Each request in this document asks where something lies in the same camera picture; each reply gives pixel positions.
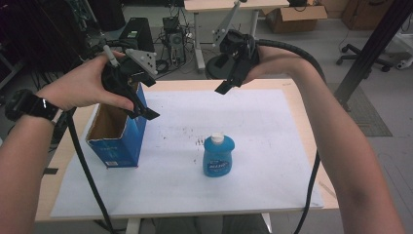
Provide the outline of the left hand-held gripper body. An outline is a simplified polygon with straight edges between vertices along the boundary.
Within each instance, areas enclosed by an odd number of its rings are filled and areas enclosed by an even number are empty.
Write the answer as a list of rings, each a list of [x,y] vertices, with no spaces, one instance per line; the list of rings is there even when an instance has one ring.
[[[126,54],[116,58],[108,45],[103,46],[103,52],[108,56],[102,74],[103,87],[114,94],[127,97],[127,90],[134,90],[131,86],[131,76],[134,73],[145,71],[151,77],[158,74],[156,67],[156,53],[135,49],[126,49]]]

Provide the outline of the person's right hand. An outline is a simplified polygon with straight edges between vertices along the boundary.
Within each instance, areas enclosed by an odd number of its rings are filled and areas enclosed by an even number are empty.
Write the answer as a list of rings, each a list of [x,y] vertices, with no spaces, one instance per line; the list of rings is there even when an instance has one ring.
[[[244,84],[264,75],[285,74],[295,79],[313,69],[308,61],[284,49],[259,46],[258,55],[259,63],[248,72]]]

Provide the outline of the person's left hand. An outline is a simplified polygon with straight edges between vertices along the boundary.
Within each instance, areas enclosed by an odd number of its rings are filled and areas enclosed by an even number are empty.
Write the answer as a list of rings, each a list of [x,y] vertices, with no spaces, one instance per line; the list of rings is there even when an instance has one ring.
[[[108,61],[106,54],[98,55],[47,85],[36,95],[62,110],[96,103],[133,110],[133,102],[128,98],[115,95],[103,88],[101,74]]]

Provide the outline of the round black stand base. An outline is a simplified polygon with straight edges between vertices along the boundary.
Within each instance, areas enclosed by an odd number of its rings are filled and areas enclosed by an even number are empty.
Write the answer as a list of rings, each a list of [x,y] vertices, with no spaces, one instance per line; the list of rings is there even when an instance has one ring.
[[[234,60],[225,54],[213,57],[206,63],[206,77],[226,80],[230,76],[234,63]]]

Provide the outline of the open blue cardboard box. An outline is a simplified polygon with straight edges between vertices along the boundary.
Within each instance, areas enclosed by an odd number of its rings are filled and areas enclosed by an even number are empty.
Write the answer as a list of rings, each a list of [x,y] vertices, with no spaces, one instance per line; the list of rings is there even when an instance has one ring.
[[[147,120],[123,109],[100,104],[86,142],[107,168],[137,167]]]

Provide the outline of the black computer case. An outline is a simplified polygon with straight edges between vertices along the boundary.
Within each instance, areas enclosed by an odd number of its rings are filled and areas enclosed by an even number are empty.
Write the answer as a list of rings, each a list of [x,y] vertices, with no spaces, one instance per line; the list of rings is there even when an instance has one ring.
[[[147,18],[130,18],[126,24],[120,39],[132,40],[141,51],[154,52],[149,20]]]

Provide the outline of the grey computer tower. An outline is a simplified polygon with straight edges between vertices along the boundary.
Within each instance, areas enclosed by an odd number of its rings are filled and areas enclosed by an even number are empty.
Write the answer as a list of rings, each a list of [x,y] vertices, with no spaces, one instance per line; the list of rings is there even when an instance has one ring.
[[[184,30],[180,26],[178,17],[163,18],[163,26],[170,61],[179,66],[186,62],[184,49]]]

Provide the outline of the white table sheet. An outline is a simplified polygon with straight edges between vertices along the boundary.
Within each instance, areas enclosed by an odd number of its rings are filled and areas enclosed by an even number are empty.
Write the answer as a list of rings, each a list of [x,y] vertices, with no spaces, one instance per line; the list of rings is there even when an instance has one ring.
[[[310,199],[311,174],[282,90],[148,91],[159,117],[147,123],[134,168],[108,169],[82,146],[98,192],[113,217],[294,211]],[[203,173],[204,141],[215,132],[235,143],[233,167]]]

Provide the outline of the open brown cardboard box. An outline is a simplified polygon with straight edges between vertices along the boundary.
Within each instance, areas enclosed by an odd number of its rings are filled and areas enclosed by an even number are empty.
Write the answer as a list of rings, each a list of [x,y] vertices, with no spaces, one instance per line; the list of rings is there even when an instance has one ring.
[[[326,19],[323,5],[279,8],[265,16],[267,25],[277,34],[313,31],[319,20]]]

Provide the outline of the black wristwatch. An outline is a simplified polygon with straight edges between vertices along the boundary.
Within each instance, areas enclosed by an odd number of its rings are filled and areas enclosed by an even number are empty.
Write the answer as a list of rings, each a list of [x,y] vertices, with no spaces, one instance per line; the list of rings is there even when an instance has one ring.
[[[16,91],[5,106],[5,116],[14,122],[22,115],[29,115],[45,118],[56,124],[62,112],[59,107],[27,89]]]

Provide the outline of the black curtain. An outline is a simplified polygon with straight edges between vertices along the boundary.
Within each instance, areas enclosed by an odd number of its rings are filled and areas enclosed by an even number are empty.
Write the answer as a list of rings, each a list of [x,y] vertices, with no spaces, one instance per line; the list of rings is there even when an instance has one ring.
[[[0,0],[0,29],[41,72],[82,64],[85,37],[65,0]]]

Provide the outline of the closed brown cardboard box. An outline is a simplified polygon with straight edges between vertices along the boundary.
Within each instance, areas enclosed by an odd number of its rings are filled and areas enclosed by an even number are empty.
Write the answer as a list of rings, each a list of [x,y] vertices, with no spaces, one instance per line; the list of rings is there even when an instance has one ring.
[[[342,22],[350,30],[373,30],[394,0],[349,0]]]

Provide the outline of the black metal stand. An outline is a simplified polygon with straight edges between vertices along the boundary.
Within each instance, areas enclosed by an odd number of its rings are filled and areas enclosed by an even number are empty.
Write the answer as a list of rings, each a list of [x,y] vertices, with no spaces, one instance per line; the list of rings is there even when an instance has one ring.
[[[389,45],[412,12],[413,0],[393,1],[334,93],[343,108],[360,82],[369,76],[374,61]]]

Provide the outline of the grey floor mat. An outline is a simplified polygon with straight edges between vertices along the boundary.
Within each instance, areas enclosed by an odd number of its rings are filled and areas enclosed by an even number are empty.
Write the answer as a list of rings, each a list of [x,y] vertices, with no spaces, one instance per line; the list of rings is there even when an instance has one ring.
[[[367,137],[393,135],[361,87],[351,94],[344,108]]]

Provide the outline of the white device on floor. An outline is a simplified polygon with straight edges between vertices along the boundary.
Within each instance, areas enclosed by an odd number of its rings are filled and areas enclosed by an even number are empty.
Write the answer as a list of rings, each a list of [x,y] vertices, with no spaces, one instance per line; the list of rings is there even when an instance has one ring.
[[[408,59],[401,60],[395,67],[399,70],[410,67],[413,64],[413,56]]]

